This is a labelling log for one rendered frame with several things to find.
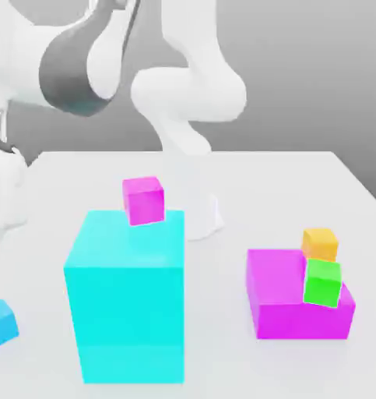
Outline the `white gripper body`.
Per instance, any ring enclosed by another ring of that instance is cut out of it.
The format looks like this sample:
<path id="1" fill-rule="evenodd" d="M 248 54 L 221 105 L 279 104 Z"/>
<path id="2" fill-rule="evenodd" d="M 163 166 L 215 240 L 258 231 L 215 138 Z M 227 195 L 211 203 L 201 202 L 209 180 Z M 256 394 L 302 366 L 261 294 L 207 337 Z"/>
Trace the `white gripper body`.
<path id="1" fill-rule="evenodd" d="M 27 221 L 22 187 L 28 170 L 16 147 L 0 147 L 0 241 Z"/>

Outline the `small magenta cube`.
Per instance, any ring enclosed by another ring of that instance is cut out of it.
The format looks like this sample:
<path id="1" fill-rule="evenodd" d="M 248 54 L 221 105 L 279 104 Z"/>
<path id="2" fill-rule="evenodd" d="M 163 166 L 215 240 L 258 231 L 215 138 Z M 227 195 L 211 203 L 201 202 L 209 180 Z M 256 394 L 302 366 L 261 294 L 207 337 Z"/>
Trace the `small magenta cube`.
<path id="1" fill-rule="evenodd" d="M 131 226 L 164 220 L 164 190 L 157 177 L 124 179 L 122 193 L 125 212 Z"/>

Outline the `small orange cube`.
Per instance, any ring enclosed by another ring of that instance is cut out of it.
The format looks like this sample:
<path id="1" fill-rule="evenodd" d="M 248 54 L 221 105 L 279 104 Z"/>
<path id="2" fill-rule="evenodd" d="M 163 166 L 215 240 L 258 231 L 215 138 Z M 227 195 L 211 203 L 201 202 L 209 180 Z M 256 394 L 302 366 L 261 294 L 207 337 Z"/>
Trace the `small orange cube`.
<path id="1" fill-rule="evenodd" d="M 306 258 L 335 262 L 339 242 L 329 228 L 306 228 L 301 249 Z"/>

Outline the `small green cube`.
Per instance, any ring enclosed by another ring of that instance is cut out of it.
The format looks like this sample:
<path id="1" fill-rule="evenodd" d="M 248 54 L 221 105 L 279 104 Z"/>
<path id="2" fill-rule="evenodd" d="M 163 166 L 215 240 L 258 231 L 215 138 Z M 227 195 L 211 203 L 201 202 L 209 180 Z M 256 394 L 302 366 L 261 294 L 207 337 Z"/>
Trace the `small green cube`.
<path id="1" fill-rule="evenodd" d="M 337 262 L 307 259 L 303 302 L 336 308 L 343 285 L 341 265 Z"/>

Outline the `large cyan box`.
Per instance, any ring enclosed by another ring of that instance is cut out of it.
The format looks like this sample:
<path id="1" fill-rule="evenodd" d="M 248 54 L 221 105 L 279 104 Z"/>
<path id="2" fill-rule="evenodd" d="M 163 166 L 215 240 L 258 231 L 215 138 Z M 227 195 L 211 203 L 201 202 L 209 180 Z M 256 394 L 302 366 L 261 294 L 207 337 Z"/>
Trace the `large cyan box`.
<path id="1" fill-rule="evenodd" d="M 85 383 L 184 382 L 184 213 L 87 213 L 64 265 Z"/>

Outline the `large magenta box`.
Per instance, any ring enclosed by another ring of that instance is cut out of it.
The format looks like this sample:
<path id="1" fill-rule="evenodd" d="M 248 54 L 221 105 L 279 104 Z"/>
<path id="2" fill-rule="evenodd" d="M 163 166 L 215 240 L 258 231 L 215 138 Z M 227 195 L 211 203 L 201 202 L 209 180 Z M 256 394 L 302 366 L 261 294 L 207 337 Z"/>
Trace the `large magenta box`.
<path id="1" fill-rule="evenodd" d="M 307 260 L 299 249 L 249 249 L 246 288 L 258 339 L 346 339 L 356 303 L 343 285 L 335 308 L 303 302 Z"/>

